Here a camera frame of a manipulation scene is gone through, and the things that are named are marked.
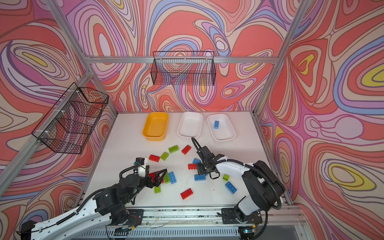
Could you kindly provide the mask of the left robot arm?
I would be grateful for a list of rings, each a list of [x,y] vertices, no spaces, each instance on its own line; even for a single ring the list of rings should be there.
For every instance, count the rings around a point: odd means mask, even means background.
[[[137,195],[144,188],[159,187],[167,169],[150,176],[150,166],[145,162],[123,169],[119,182],[91,193],[76,208],[43,222],[29,220],[22,224],[17,234],[23,240],[67,240],[98,226],[128,225],[136,227],[140,220],[130,213],[126,204],[136,203]]]

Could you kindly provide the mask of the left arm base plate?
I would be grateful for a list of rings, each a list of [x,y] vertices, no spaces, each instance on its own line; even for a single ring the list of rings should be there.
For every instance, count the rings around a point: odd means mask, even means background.
[[[125,225],[130,227],[137,227],[142,224],[143,216],[143,209],[124,209],[122,211],[112,213],[111,225]]]

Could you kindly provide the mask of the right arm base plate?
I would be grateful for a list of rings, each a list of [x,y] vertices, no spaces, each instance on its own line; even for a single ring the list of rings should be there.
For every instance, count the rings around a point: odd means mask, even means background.
[[[259,225],[263,223],[261,213],[255,211],[250,215],[243,214],[239,209],[222,208],[218,215],[222,218],[223,224],[252,224]]]

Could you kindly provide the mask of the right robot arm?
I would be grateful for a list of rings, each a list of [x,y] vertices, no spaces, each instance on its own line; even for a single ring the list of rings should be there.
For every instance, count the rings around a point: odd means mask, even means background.
[[[252,214],[282,208],[285,187],[265,162],[246,164],[222,154],[214,155],[206,146],[196,149],[201,159],[197,164],[198,175],[228,175],[242,180],[246,186],[248,194],[231,209],[230,215],[224,214],[225,219],[246,223]]]

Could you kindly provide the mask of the small green lego brick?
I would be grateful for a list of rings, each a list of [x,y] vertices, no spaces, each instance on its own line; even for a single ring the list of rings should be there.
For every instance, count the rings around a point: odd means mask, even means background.
[[[167,152],[164,152],[162,155],[161,155],[161,160],[165,161],[167,158],[169,157],[169,153]]]

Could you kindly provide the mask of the green lego brick top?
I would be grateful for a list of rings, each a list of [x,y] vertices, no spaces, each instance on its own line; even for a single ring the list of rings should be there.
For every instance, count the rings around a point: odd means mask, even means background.
[[[174,153],[174,152],[177,152],[179,150],[179,147],[178,147],[178,145],[174,145],[174,146],[168,148],[168,150],[169,150],[169,153]]]

